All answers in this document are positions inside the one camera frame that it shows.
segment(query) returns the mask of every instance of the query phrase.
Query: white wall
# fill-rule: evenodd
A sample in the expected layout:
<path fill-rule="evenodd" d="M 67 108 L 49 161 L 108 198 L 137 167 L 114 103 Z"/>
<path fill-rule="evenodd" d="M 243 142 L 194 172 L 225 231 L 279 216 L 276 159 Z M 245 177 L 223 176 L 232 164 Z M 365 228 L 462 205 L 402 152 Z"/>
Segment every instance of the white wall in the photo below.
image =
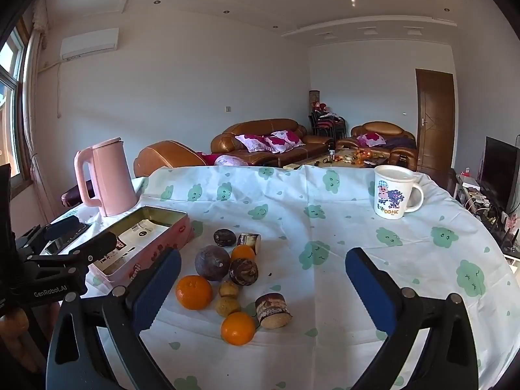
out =
<path fill-rule="evenodd" d="M 464 0 L 458 9 L 456 168 L 476 176 L 486 136 L 514 145 L 520 134 L 520 41 L 493 0 Z"/>
<path fill-rule="evenodd" d="M 10 207 L 11 227 L 17 237 L 34 226 L 47 224 L 38 206 L 33 185 L 16 195 Z"/>
<path fill-rule="evenodd" d="M 309 57 L 311 87 L 320 90 L 320 99 L 345 118 L 349 129 L 381 120 L 417 136 L 415 69 L 455 75 L 451 47 L 421 41 L 328 44 L 311 48 Z"/>
<path fill-rule="evenodd" d="M 38 75 L 36 148 L 56 199 L 75 184 L 76 151 L 108 138 L 123 138 L 131 166 L 142 148 L 165 139 L 208 152 L 211 140 L 234 123 L 288 117 L 308 124 L 306 48 L 254 26 L 166 5 L 52 30 L 41 66 L 58 59 L 64 37 L 110 27 L 120 28 L 117 51 L 61 65 L 61 118 L 58 68 Z"/>

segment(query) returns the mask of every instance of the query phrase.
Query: smartphone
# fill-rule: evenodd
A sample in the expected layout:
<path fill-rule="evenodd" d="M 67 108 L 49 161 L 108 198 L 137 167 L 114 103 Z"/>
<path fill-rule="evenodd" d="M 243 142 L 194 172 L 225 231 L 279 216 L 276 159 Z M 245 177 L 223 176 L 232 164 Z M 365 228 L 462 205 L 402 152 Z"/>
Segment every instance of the smartphone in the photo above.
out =
<path fill-rule="evenodd" d="M 68 233 L 65 233 L 63 236 L 58 239 L 50 242 L 50 245 L 45 248 L 45 250 L 50 255 L 56 255 L 63 251 L 68 245 L 74 242 L 77 238 L 79 238 L 87 229 L 90 227 L 90 224 L 79 223 L 74 230 L 71 230 Z"/>

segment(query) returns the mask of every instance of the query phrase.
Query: door frame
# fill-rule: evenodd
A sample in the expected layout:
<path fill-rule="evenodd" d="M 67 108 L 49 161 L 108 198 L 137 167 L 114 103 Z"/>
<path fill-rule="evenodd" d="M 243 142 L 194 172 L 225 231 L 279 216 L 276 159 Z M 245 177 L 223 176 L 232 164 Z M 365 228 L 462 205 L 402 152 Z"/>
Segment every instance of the door frame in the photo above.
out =
<path fill-rule="evenodd" d="M 453 71 L 441 71 L 431 69 L 415 69 L 415 86 L 417 87 L 417 150 L 420 153 L 421 143 L 421 96 L 419 95 L 419 86 L 417 83 L 417 70 L 430 71 L 430 72 L 441 72 L 449 73 L 453 76 L 453 90 L 455 94 L 455 134 L 453 136 L 453 154 L 451 155 L 451 167 L 455 168 L 455 159 L 457 155 L 457 143 L 459 140 L 459 91 L 457 87 L 457 74 L 455 73 L 455 66 L 453 65 Z"/>

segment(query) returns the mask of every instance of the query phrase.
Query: kettle lid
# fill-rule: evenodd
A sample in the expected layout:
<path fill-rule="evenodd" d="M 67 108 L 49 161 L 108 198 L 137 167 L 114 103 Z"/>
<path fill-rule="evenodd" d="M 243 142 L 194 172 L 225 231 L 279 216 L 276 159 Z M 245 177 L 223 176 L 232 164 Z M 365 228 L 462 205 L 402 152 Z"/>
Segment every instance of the kettle lid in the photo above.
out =
<path fill-rule="evenodd" d="M 92 145 L 92 149 L 95 150 L 96 148 L 106 147 L 107 145 L 110 145 L 111 143 L 116 143 L 121 141 L 121 138 L 112 138 L 108 141 L 96 143 L 95 145 Z"/>

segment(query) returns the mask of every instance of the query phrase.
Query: blue gripper pad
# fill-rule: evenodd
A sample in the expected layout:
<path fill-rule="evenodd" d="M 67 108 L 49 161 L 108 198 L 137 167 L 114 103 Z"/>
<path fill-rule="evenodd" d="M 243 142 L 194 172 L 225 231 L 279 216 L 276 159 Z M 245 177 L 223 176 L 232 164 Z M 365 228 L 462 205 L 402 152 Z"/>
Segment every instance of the blue gripper pad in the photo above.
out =
<path fill-rule="evenodd" d="M 166 249 L 147 270 L 140 271 L 128 286 L 126 304 L 136 334 L 151 327 L 164 300 L 179 277 L 182 261 L 178 250 Z"/>
<path fill-rule="evenodd" d="M 397 324 L 397 311 L 400 301 L 392 293 L 399 289 L 386 273 L 378 270 L 361 248 L 354 248 L 347 252 L 345 257 L 345 270 L 350 281 L 354 285 L 361 301 L 370 315 L 370 318 L 378 330 L 386 332 L 389 336 L 394 332 Z M 385 274 L 390 289 L 385 290 L 383 284 Z"/>

